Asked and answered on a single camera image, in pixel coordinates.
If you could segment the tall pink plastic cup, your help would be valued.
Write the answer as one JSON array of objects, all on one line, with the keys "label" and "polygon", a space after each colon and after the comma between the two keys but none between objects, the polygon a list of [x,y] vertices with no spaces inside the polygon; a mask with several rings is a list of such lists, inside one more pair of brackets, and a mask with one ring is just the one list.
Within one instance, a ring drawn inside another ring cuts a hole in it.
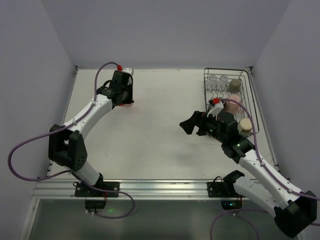
[{"label": "tall pink plastic cup", "polygon": [[134,104],[134,102],[131,102],[131,103],[120,103],[120,104],[118,105],[118,107],[130,108],[130,107],[133,106],[133,104]]}]

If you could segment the beige plastic cup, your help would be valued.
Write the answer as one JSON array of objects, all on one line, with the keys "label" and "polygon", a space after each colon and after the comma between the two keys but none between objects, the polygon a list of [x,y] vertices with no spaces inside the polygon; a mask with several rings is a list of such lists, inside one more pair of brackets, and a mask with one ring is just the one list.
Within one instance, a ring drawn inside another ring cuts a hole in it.
[{"label": "beige plastic cup", "polygon": [[253,129],[253,125],[249,118],[243,118],[239,121],[238,130],[241,133],[250,133],[252,129]]}]

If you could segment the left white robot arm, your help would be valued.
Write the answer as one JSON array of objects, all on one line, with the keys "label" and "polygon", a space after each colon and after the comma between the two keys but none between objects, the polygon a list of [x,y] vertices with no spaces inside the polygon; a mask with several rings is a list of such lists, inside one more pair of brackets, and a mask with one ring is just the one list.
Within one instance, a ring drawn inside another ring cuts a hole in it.
[{"label": "left white robot arm", "polygon": [[93,99],[74,118],[63,125],[55,124],[50,128],[48,157],[71,171],[80,181],[75,186],[77,197],[118,196],[118,188],[107,186],[103,175],[89,163],[85,138],[112,109],[134,103],[133,74],[132,68],[115,70],[112,78],[96,88]]}]

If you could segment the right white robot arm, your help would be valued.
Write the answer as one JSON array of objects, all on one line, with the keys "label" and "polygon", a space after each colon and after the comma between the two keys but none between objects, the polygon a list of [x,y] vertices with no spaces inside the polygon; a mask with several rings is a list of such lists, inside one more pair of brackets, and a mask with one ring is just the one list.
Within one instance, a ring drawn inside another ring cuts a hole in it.
[{"label": "right white robot arm", "polygon": [[296,237],[317,219],[318,201],[311,192],[303,192],[275,170],[257,151],[257,146],[241,135],[238,123],[229,112],[212,116],[195,111],[179,123],[188,135],[198,127],[198,136],[210,136],[221,143],[224,154],[250,172],[259,183],[241,172],[231,179],[234,191],[250,199],[269,213],[277,227],[290,238]]}]

